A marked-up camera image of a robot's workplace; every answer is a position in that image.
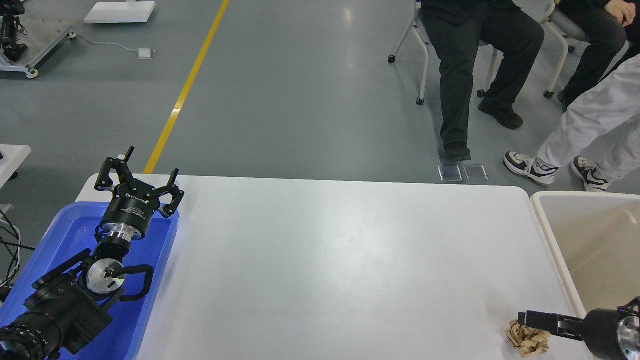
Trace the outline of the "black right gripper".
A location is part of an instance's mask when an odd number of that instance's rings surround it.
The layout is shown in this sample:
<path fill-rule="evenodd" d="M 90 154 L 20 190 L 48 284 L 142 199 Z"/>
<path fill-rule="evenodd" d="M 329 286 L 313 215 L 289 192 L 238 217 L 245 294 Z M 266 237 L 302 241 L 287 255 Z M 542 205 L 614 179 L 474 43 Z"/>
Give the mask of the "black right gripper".
<path fill-rule="evenodd" d="M 615 310 L 594 309 L 587 313 L 585 319 L 527 310 L 518 313 L 518 324 L 549 332 L 555 337 L 583 341 L 599 360 L 638 360 L 639 305 L 640 299 L 635 297 Z"/>

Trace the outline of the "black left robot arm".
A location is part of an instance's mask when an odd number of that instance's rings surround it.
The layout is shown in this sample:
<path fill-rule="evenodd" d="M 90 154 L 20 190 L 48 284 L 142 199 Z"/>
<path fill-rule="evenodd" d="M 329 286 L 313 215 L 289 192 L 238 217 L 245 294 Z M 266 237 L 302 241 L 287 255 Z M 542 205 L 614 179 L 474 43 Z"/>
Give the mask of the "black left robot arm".
<path fill-rule="evenodd" d="M 135 178 L 128 166 L 134 150 L 103 162 L 94 189 L 112 193 L 112 199 L 94 230 L 96 248 L 80 251 L 32 283 L 26 312 L 1 328 L 3 360 L 57 360 L 62 349 L 77 354 L 112 323 L 113 305 L 151 291 L 154 268 L 126 266 L 124 259 L 131 243 L 146 237 L 154 214 L 168 219 L 178 212 L 185 192 L 176 183 L 178 169 L 162 187 Z"/>

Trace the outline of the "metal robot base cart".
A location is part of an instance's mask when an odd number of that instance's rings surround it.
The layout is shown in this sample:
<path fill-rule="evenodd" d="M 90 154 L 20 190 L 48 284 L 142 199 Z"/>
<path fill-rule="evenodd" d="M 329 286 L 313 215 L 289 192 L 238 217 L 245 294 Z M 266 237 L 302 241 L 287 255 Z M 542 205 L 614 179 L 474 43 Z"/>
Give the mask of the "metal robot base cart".
<path fill-rule="evenodd" d="M 64 38 L 76 37 L 76 23 L 62 19 L 22 19 L 25 5 L 21 0 L 1 2 L 2 72 L 23 73 L 34 79 L 36 65 L 54 50 Z"/>

